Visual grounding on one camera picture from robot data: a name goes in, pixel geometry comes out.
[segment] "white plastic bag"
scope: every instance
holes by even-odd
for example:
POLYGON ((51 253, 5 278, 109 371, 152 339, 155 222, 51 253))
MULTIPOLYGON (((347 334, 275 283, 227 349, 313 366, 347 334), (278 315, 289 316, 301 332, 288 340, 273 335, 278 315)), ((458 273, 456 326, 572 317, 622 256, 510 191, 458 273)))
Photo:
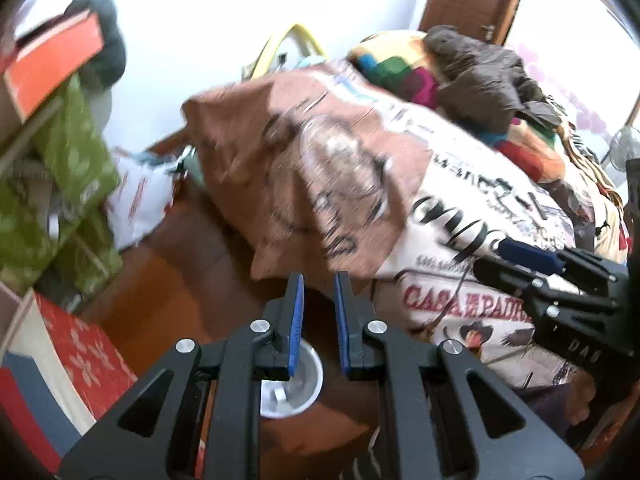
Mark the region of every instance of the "white plastic bag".
POLYGON ((173 205, 176 162, 153 166, 119 148, 112 155, 120 185, 108 197, 106 212, 116 248, 122 250, 158 227, 173 205))

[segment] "yellow hose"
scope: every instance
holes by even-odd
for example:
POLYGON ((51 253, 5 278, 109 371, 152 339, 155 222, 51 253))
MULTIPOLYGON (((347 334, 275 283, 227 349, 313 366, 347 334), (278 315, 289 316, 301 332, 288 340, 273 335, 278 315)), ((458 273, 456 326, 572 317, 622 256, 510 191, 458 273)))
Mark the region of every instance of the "yellow hose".
POLYGON ((280 44, 290 32, 295 33, 303 54, 307 56, 310 55, 307 44, 311 44, 318 56, 327 57, 325 51, 316 41, 316 38, 314 38, 311 33, 306 30, 306 27, 304 25, 300 25, 299 23, 294 23, 289 27, 283 28, 281 33, 271 35, 269 41, 267 41, 267 44, 264 46, 264 49, 255 62, 255 68, 253 73, 251 74, 251 79, 258 79, 259 77, 262 77, 267 73, 271 65, 271 61, 273 61, 273 58, 275 57, 280 44))

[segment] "colorful quilt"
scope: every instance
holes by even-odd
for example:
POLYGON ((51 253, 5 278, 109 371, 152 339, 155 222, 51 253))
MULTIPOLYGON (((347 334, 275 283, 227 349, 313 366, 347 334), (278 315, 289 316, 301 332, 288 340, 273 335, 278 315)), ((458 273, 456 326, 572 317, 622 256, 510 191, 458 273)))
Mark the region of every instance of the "colorful quilt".
POLYGON ((611 184, 607 185, 608 178, 598 179, 593 171, 587 171, 589 168, 574 163, 572 156, 578 156, 574 146, 563 143, 555 131, 541 132, 521 119, 512 121, 506 136, 476 137, 549 192, 571 219, 577 247, 616 262, 626 260, 625 227, 616 207, 621 203, 618 194, 611 184))
POLYGON ((422 43, 423 32, 392 30, 369 36, 351 49, 350 61, 374 85, 435 110, 438 81, 422 43))

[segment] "blue gripper pad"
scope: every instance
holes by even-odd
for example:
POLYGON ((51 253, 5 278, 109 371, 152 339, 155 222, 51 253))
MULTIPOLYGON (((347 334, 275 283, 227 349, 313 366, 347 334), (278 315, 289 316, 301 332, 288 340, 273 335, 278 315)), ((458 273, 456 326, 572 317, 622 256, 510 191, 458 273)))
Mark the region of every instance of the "blue gripper pad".
POLYGON ((293 377, 298 367, 298 357, 300 355, 300 334, 302 333, 302 318, 305 310, 305 283, 302 274, 297 274, 289 278, 287 292, 294 281, 294 304, 291 317, 291 330, 289 332, 289 362, 287 369, 289 375, 293 377))
POLYGON ((344 293, 340 282, 340 273, 334 276, 335 292, 335 320, 338 328, 338 350, 340 352, 340 366, 345 375, 349 375, 351 364, 349 362, 349 335, 347 330, 346 312, 344 309, 344 293))
POLYGON ((334 292, 340 366, 350 380, 365 380, 384 364, 383 356, 363 339, 363 328, 376 319, 376 311, 369 300, 353 295, 347 272, 335 275, 334 292))
POLYGON ((542 274, 562 275, 564 263, 553 252, 505 238, 498 244, 498 255, 512 264, 527 267, 542 274))

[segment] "dark cloth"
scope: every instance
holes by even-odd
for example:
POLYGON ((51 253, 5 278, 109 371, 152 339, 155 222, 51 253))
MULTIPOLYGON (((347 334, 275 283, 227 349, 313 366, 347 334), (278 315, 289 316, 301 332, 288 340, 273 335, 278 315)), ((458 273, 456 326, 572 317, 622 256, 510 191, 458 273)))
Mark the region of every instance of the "dark cloth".
POLYGON ((113 0, 73 0, 66 8, 65 16, 73 16, 87 9, 98 15, 104 47, 78 72, 83 87, 103 91, 115 85, 124 74, 127 51, 118 28, 118 14, 113 0))
POLYGON ((424 37, 449 80, 438 88, 440 105, 456 120, 477 124, 481 131, 506 134, 520 117, 543 128, 560 125, 560 118, 524 70, 512 50, 462 36, 449 25, 437 25, 424 37))
MULTIPOLYGON (((526 402, 530 409, 542 419, 560 438, 566 437, 571 426, 564 416, 564 406, 569 395, 569 384, 557 386, 539 386, 520 390, 517 395, 526 402)), ((385 435, 378 435, 378 430, 369 443, 366 453, 363 453, 345 468, 339 480, 376 480, 381 478, 382 453, 385 449, 385 435)))

